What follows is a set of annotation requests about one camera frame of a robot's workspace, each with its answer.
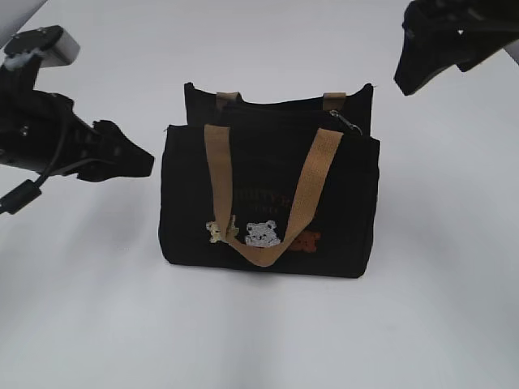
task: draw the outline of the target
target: bag zipper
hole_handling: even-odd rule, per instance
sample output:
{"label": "bag zipper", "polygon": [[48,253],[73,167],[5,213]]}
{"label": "bag zipper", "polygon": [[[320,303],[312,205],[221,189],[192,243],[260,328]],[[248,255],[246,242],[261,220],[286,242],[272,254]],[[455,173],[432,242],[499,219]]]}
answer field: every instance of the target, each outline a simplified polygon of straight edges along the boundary
{"label": "bag zipper", "polygon": [[358,133],[363,136],[364,133],[362,132],[361,128],[355,124],[353,124],[352,122],[350,122],[348,119],[346,119],[344,116],[342,116],[339,111],[333,109],[330,111],[330,115],[332,115],[334,118],[337,118],[339,119],[343,124],[345,124],[346,126],[348,126],[348,128],[350,130],[353,130],[353,131],[358,131]]}

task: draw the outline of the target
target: embroidered bear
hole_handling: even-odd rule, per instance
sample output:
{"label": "embroidered bear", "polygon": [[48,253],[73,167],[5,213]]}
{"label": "embroidered bear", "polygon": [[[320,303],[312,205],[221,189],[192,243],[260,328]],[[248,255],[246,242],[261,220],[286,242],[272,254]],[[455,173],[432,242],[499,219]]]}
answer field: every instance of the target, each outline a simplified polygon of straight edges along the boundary
{"label": "embroidered bear", "polygon": [[[231,232],[231,235],[236,237],[240,229],[238,229],[234,223],[236,223],[236,215],[233,215],[228,228],[228,232]],[[216,221],[209,221],[206,223],[205,228],[211,233],[211,239],[209,239],[211,243],[225,242],[224,237],[221,236],[220,228]]]}
{"label": "embroidered bear", "polygon": [[305,251],[306,253],[315,253],[317,251],[316,242],[320,238],[320,233],[303,231],[292,242],[292,244],[289,247],[289,251]]}
{"label": "embroidered bear", "polygon": [[277,237],[276,222],[269,220],[267,223],[247,223],[247,232],[245,243],[247,246],[254,247],[272,247],[279,245],[281,240]]}

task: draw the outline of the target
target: white table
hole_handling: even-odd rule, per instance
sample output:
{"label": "white table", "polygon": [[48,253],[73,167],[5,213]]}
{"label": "white table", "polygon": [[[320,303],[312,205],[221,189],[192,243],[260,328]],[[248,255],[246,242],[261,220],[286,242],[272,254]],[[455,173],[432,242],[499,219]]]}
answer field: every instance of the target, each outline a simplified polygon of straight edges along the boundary
{"label": "white table", "polygon": [[[49,0],[26,28],[61,24],[82,52],[37,87],[113,120],[157,164],[149,179],[56,177],[0,218],[0,387],[516,388],[519,70],[498,53],[403,97],[406,4]],[[258,102],[377,86],[362,279],[162,258],[163,130],[185,122],[187,81]],[[2,193],[33,177],[0,174]]]}

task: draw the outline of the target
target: bag handle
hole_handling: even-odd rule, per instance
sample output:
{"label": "bag handle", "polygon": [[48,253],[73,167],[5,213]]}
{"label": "bag handle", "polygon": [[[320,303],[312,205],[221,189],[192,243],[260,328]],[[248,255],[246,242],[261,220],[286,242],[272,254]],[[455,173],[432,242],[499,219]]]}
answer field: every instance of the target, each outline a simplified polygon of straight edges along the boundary
{"label": "bag handle", "polygon": [[217,109],[222,111],[226,105],[228,105],[230,102],[235,102],[238,98],[242,98],[240,92],[217,92]]}
{"label": "bag handle", "polygon": [[324,93],[323,111],[341,111],[346,101],[346,94],[343,92]]}
{"label": "bag handle", "polygon": [[225,232],[225,241],[237,252],[256,266],[268,267],[277,261],[314,219],[324,182],[341,142],[342,133],[319,128],[302,167],[285,239],[279,245],[260,248],[244,245],[234,237],[232,229],[229,228],[233,204],[233,168],[229,132],[229,127],[212,125],[206,125],[204,132],[216,223],[220,231]]}

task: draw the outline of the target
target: orange bear embroidery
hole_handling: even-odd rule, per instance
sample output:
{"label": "orange bear embroidery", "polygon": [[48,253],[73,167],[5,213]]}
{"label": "orange bear embroidery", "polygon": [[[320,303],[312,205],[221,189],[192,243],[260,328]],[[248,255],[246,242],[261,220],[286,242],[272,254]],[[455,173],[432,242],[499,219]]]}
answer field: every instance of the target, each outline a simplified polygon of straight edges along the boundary
{"label": "orange bear embroidery", "polygon": [[306,253],[315,253],[317,251],[316,242],[321,238],[320,233],[311,231],[303,231],[292,242],[289,251],[304,251]]}

